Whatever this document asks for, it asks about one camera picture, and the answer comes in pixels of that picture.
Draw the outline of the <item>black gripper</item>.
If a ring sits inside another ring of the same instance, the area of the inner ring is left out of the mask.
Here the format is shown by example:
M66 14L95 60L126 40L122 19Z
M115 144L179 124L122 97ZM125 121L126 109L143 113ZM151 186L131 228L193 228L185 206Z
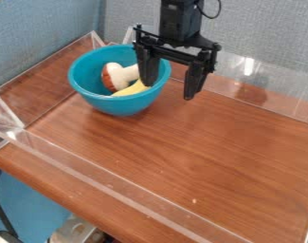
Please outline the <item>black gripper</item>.
M142 25L137 25L134 31L134 49L143 84L155 84L162 59L187 65L185 99L191 100L202 89L209 73L215 71L221 44L206 39L199 33L185 41L175 41L151 33Z

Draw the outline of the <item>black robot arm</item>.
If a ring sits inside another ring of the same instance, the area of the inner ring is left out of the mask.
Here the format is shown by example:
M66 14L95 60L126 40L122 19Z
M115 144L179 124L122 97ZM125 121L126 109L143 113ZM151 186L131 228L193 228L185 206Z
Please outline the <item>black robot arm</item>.
M186 65L185 99L191 100L202 90L210 73L217 70L219 43L201 34L202 17L215 19L203 11L205 0L162 0L158 32L134 26L139 72L143 84L153 86L158 79L161 60Z

